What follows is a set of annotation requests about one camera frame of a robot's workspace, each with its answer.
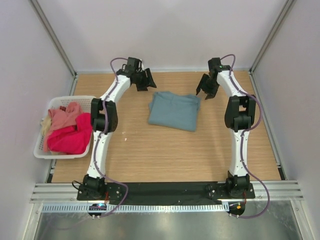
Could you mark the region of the blue-grey t shirt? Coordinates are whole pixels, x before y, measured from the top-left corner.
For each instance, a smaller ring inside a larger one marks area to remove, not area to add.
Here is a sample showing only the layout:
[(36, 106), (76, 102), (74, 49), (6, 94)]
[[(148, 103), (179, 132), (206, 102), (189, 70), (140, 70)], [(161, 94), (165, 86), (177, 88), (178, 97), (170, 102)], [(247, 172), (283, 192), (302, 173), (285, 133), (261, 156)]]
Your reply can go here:
[(158, 91), (148, 104), (150, 125), (195, 132), (201, 99), (195, 95), (178, 95), (170, 91)]

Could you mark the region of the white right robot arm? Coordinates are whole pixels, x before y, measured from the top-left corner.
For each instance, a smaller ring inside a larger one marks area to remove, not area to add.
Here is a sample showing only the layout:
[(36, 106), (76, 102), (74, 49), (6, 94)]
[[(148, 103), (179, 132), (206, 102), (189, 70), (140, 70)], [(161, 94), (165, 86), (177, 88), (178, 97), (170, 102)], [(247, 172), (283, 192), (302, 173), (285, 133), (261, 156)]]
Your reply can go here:
[(204, 74), (196, 88), (206, 99), (213, 99), (219, 87), (228, 96), (224, 114), (225, 126), (231, 134), (231, 164), (222, 189), (231, 198), (241, 198), (250, 190), (250, 174), (247, 167), (248, 138), (255, 122), (256, 101), (240, 86), (230, 67), (217, 65)]

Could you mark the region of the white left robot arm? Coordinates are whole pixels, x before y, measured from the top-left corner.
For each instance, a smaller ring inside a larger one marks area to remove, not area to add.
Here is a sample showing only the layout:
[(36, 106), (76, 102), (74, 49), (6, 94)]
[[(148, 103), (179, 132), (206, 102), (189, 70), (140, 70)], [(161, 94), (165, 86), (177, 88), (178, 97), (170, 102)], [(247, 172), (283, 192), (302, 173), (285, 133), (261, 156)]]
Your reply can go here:
[(108, 193), (105, 183), (106, 159), (111, 137), (118, 126), (117, 102), (133, 84), (138, 91), (157, 87), (149, 68), (137, 71), (120, 69), (115, 73), (108, 90), (100, 98), (91, 101), (93, 148), (87, 173), (78, 187), (79, 201), (102, 200)]

